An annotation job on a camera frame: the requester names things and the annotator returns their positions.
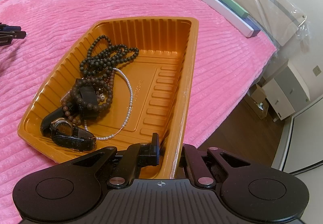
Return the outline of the orange plastic tray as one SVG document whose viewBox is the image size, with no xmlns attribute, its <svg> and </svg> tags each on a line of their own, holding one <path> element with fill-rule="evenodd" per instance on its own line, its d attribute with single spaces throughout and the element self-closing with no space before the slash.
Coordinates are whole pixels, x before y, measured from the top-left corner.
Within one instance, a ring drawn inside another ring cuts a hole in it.
<svg viewBox="0 0 323 224">
<path fill-rule="evenodd" d="M 159 135 L 161 157 L 142 178 L 171 179 L 178 166 L 197 49 L 199 22 L 191 17 L 130 17 L 95 23 L 65 53 L 39 88 L 18 127 L 18 136 L 34 149 L 62 163 L 80 153 L 54 144 L 41 133 L 41 121 L 61 105 L 80 77 L 79 64 L 100 35 L 139 49 L 138 57 L 114 78 L 109 112 L 88 122 L 100 140 L 97 148 L 149 142 Z"/>
</svg>

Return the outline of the long white box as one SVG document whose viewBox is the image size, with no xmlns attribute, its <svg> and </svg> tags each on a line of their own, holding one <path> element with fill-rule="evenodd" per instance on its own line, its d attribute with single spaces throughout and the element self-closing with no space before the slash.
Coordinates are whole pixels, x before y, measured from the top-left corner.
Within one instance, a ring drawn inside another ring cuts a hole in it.
<svg viewBox="0 0 323 224">
<path fill-rule="evenodd" d="M 222 15 L 232 26 L 239 30 L 245 37 L 255 37 L 261 31 L 259 26 L 249 18 L 241 18 L 221 0 L 202 0 L 212 9 Z"/>
</svg>

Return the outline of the pink ribbed bed blanket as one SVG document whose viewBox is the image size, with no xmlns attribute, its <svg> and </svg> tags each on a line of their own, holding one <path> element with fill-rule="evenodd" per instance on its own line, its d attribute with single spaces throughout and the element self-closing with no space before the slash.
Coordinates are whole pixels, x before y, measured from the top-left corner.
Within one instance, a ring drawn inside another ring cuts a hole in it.
<svg viewBox="0 0 323 224">
<path fill-rule="evenodd" d="M 139 16 L 199 21 L 186 144 L 200 146 L 219 127 L 276 52 L 265 33 L 247 39 L 202 0 L 2 0 L 1 22 L 27 37 L 1 48 L 1 223 L 21 220 L 12 200 L 17 181 L 53 164 L 17 134 L 35 93 L 95 22 Z"/>
</svg>

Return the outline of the long green box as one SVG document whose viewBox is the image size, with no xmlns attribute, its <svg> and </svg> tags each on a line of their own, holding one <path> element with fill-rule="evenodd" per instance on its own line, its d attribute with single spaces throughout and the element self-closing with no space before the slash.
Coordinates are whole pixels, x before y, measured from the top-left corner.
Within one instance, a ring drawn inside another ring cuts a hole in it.
<svg viewBox="0 0 323 224">
<path fill-rule="evenodd" d="M 234 0 L 221 0 L 224 4 L 226 4 L 232 11 L 234 11 L 239 17 L 247 18 L 249 16 L 248 11 L 240 6 Z"/>
</svg>

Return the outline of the white grey nightstand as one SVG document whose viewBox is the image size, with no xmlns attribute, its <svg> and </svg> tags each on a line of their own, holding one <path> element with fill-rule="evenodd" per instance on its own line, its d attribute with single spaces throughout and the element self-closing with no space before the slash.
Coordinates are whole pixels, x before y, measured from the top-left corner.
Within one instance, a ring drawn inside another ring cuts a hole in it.
<svg viewBox="0 0 323 224">
<path fill-rule="evenodd" d="M 280 120 L 291 116 L 310 103 L 308 86 L 294 65 L 287 61 L 262 86 Z"/>
</svg>

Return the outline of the cardboard box on floor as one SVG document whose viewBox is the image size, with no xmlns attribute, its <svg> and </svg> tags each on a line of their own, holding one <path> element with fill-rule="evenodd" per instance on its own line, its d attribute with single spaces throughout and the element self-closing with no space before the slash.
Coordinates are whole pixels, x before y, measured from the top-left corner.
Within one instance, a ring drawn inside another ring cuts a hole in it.
<svg viewBox="0 0 323 224">
<path fill-rule="evenodd" d="M 267 102 L 266 94 L 263 88 L 258 84 L 254 84 L 249 88 L 245 96 L 245 101 L 259 117 L 259 119 L 262 120 L 267 116 L 269 103 Z"/>
</svg>

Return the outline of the small black square watch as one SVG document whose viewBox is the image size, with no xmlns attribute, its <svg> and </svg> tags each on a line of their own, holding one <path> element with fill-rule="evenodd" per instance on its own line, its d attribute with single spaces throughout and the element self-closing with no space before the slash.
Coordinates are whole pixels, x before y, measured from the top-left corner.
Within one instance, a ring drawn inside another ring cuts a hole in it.
<svg viewBox="0 0 323 224">
<path fill-rule="evenodd" d="M 83 86 L 81 88 L 78 88 L 78 94 L 88 104 L 92 104 L 93 106 L 98 104 L 98 99 L 94 87 Z M 94 111 L 93 109 L 89 110 L 86 106 L 83 106 L 82 104 L 78 104 L 78 106 L 80 115 L 84 119 L 96 119 L 99 116 L 98 111 Z"/>
</svg>

